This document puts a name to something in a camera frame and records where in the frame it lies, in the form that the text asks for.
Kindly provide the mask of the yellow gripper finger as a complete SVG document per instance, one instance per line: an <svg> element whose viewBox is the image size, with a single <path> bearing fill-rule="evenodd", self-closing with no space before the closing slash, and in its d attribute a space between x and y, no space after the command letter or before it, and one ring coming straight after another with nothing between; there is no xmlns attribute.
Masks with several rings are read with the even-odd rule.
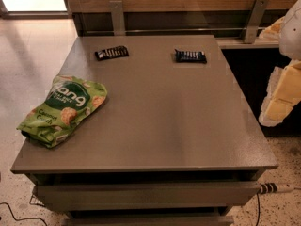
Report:
<svg viewBox="0 0 301 226"><path fill-rule="evenodd" d="M274 127L284 121L301 102L301 61L292 60L284 68L275 67L272 71L267 95L261 105L259 123Z"/></svg>
<svg viewBox="0 0 301 226"><path fill-rule="evenodd" d="M263 29L263 31L259 35L259 38L264 40L279 40L279 34L283 21L284 18L281 17L273 22L270 26Z"/></svg>

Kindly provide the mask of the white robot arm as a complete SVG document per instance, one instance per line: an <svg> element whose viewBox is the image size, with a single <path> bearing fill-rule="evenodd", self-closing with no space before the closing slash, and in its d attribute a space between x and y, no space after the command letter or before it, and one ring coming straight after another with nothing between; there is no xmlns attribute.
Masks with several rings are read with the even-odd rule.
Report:
<svg viewBox="0 0 301 226"><path fill-rule="evenodd" d="M301 0L284 17L265 28L260 38L277 41L279 52L291 60L283 69L273 69L261 105L259 123L274 127L301 102Z"/></svg>

